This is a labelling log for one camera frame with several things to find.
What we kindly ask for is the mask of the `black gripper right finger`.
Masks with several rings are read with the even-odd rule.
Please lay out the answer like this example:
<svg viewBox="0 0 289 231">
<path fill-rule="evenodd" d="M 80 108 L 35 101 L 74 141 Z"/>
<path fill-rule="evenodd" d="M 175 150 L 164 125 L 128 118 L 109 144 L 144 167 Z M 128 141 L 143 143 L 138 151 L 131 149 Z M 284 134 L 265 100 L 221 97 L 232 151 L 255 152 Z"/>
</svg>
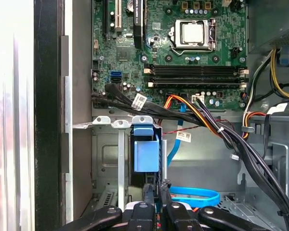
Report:
<svg viewBox="0 0 289 231">
<path fill-rule="evenodd" d="M 159 189 L 161 202 L 161 229 L 163 231 L 266 231 L 243 218 L 222 209 L 206 206 L 195 214 L 185 205 L 173 201 L 170 194 L 171 183 L 162 180 Z"/>
</svg>

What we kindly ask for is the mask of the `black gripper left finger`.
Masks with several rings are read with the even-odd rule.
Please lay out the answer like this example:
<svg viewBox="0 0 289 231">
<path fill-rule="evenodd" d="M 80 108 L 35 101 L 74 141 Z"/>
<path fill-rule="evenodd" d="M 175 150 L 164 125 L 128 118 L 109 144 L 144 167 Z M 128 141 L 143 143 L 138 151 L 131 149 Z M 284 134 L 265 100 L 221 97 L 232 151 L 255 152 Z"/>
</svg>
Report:
<svg viewBox="0 0 289 231">
<path fill-rule="evenodd" d="M 60 228 L 59 231 L 154 231 L 154 187 L 145 184 L 143 201 L 130 202 L 125 210 L 108 205 L 90 212 Z"/>
</svg>

